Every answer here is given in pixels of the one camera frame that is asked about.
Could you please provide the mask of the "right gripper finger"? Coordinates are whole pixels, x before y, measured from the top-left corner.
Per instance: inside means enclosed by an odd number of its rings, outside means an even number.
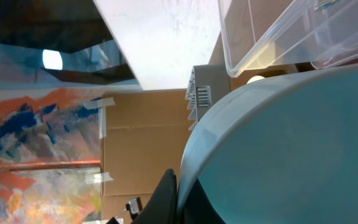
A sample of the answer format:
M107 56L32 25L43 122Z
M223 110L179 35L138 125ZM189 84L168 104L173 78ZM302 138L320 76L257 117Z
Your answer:
M106 197L106 220L117 223L153 224L175 223L177 209L177 178L167 169L154 192L141 195Z

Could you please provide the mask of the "light blue bowl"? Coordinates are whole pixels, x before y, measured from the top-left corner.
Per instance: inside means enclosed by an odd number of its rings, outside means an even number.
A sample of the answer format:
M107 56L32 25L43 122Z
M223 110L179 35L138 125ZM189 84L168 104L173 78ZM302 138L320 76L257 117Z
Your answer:
M358 64L246 84L185 146L179 212L199 182L226 223L358 223Z

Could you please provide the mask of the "green snack wrapper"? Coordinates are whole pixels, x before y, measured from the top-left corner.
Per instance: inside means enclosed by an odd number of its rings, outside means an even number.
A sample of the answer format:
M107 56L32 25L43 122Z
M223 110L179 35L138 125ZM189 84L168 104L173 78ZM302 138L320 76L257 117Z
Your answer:
M313 6L314 11L323 11L333 5L335 5L340 0L316 0Z

